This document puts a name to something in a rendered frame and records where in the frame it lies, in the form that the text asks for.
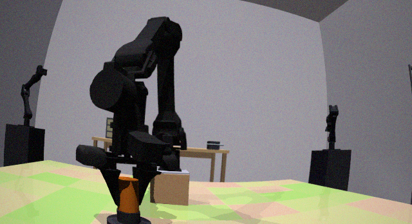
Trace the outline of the orange knob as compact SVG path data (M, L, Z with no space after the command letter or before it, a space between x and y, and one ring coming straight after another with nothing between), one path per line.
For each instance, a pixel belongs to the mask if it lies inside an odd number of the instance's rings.
M126 213L139 212L138 179L119 176L120 206L118 210Z

